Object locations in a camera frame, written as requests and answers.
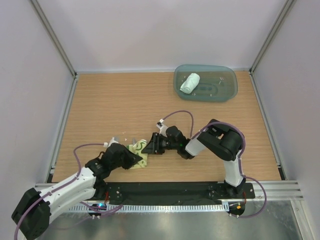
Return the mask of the green patterned towel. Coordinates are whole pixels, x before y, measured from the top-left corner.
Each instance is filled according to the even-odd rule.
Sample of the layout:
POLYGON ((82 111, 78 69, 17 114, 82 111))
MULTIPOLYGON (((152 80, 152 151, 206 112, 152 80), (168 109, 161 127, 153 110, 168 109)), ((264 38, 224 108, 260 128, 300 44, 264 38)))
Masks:
POLYGON ((135 138, 133 138, 132 143, 126 146, 128 150, 130 150, 132 153, 142 158, 136 164, 134 164, 130 168, 130 170, 142 169, 147 166, 148 154, 142 153, 142 150, 147 146, 147 144, 148 142, 145 139, 136 140, 135 138))

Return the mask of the light mint green towel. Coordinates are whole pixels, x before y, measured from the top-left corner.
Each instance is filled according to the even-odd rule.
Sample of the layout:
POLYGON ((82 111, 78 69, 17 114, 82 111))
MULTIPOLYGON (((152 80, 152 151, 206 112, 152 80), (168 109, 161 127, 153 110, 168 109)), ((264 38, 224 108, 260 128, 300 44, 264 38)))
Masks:
POLYGON ((198 86, 199 82, 200 76, 197 73, 191 73, 180 86, 179 90, 185 94, 191 94, 192 91, 198 86))

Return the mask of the teal transparent plastic basin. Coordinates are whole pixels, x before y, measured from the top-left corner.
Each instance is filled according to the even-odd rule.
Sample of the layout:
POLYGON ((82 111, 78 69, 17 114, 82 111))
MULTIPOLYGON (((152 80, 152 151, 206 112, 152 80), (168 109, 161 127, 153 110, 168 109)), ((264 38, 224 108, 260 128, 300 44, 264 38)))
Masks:
POLYGON ((237 95, 238 81, 235 72, 226 66, 183 64, 174 71, 173 88, 183 100, 226 102, 237 95), (191 73, 198 74, 200 81, 190 94, 186 94, 180 87, 191 73))

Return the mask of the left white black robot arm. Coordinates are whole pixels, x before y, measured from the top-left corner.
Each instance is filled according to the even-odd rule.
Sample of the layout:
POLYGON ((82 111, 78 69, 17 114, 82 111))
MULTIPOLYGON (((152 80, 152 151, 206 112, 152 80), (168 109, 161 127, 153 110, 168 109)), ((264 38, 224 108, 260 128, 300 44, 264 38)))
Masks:
POLYGON ((106 194, 105 179, 111 172, 117 168, 128 170, 141 160, 124 145, 113 143, 65 180, 43 190, 28 189, 11 215, 16 223, 13 238, 34 240, 75 204, 91 198, 101 200, 106 194))

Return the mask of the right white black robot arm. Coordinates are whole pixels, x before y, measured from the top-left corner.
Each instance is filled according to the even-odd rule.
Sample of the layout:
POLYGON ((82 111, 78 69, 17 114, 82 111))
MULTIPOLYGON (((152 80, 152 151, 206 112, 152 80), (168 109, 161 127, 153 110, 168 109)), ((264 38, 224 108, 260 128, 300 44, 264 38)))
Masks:
POLYGON ((174 125, 157 123, 159 132, 154 132, 149 143, 141 150, 143 154, 162 155, 166 150, 176 150, 183 159, 196 157, 208 149, 223 161, 225 177, 224 189, 231 198, 237 198, 244 191, 245 177, 240 167, 241 155, 245 148, 245 138, 233 125, 211 119, 195 136, 186 138, 174 125))

